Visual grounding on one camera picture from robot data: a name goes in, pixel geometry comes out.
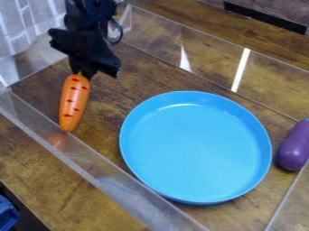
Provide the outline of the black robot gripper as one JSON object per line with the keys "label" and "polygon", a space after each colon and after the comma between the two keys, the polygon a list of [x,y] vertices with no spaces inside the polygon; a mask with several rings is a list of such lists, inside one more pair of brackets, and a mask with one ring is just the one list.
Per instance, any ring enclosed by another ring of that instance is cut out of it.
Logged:
{"label": "black robot gripper", "polygon": [[51,28],[46,32],[51,36],[51,47],[68,55],[72,73],[81,73],[88,80],[97,72],[116,78],[121,67],[121,61],[111,49],[119,40],[111,42],[107,39],[109,23],[121,30],[113,18],[103,22],[80,23],[77,20],[69,21],[65,17],[65,28]]}

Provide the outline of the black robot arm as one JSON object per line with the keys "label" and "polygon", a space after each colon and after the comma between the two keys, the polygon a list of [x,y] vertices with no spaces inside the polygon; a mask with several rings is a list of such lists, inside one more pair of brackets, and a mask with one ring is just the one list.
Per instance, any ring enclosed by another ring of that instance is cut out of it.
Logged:
{"label": "black robot arm", "polygon": [[92,79],[97,72],[116,78],[121,62],[111,47],[123,29],[113,16],[115,0],[65,0],[64,29],[51,28],[51,47],[68,55],[73,74]]}

